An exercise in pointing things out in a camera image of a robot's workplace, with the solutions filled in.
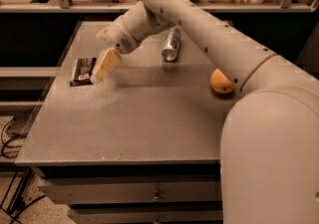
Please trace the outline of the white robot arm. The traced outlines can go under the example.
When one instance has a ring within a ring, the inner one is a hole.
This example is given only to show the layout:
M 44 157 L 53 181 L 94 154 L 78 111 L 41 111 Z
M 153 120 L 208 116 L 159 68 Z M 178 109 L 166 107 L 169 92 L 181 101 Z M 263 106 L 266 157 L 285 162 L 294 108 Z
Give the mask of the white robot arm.
M 224 224 L 319 224 L 319 81 L 189 0 L 142 0 L 98 36 L 102 81 L 149 35 L 180 26 L 236 87 L 223 126 Z

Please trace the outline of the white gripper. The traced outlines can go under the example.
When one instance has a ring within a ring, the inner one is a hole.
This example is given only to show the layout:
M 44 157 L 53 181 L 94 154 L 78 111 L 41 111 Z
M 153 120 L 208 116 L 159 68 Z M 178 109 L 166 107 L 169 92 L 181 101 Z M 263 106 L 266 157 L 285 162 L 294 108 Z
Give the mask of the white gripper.
M 120 64 L 122 54 L 131 53 L 141 44 L 127 29 L 123 16 L 118 17 L 109 27 L 99 31 L 96 38 L 113 48 L 100 54 L 93 68 L 93 82 L 102 82 Z

